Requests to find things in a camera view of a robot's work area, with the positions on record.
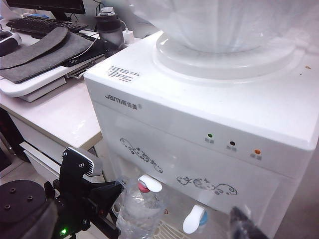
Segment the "cable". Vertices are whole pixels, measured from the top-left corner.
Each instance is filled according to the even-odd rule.
[[[103,4],[103,3],[99,3],[99,5],[97,5],[96,8],[95,8],[95,15],[96,15],[96,16],[98,15],[96,11],[98,10],[98,7],[99,7],[101,4]]]
[[[75,59],[75,58],[78,58],[79,56],[82,56],[84,53],[86,53],[88,50],[90,50],[90,48],[91,48],[91,47],[93,46],[93,44],[97,41],[97,39],[99,39],[99,37],[95,38],[95,40],[91,43],[91,45],[90,45],[88,48],[86,48],[86,50],[83,51],[80,55],[74,56],[74,57],[70,58],[69,60],[73,60],[73,59]]]
[[[125,31],[126,31],[126,32],[129,32],[129,29],[128,29],[128,27],[126,26],[125,22],[122,21],[122,20],[120,20],[120,22],[124,24],[124,26],[125,26]]]
[[[76,18],[76,20],[79,21],[78,17],[77,17],[75,14],[73,14],[73,15],[74,15],[74,17]]]

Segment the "desk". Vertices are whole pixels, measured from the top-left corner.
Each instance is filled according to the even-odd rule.
[[[62,146],[90,149],[102,139],[84,80],[67,83],[31,103],[1,95],[0,106]]]
[[[36,39],[28,38],[28,43],[31,41]],[[52,161],[61,164],[65,147],[72,146],[90,150],[102,158],[107,179],[114,179],[106,145],[83,78],[69,78],[65,85],[31,103],[1,94],[0,107],[9,113],[26,141],[22,147],[31,150],[33,156],[37,155],[38,164],[34,164],[34,167],[44,178],[52,180],[58,176],[59,166],[52,168],[50,165]],[[53,178],[48,170],[54,171]],[[90,179],[103,180],[102,177]]]

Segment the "green led light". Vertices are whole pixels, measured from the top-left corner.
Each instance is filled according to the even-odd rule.
[[[62,231],[61,231],[61,234],[65,235],[67,232],[67,228],[64,228]]]

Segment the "gray felt pad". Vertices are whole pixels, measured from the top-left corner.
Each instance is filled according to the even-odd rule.
[[[21,83],[78,55],[90,45],[91,41],[72,32],[68,32],[63,41],[51,50],[48,50],[46,54],[35,58],[27,64],[0,70],[0,75],[14,83]]]
[[[67,28],[57,27],[35,44],[27,47],[22,47],[7,56],[1,57],[1,69],[25,64],[32,59],[44,54],[48,50],[61,43],[67,33]]]

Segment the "keyboard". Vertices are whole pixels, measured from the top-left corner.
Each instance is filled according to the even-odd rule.
[[[79,32],[80,30],[88,26],[86,24],[55,20],[38,16],[27,16],[24,18],[12,20],[9,21],[6,25],[16,30],[26,31],[39,35],[46,35],[54,28],[59,26],[67,27],[69,31],[72,32]]]

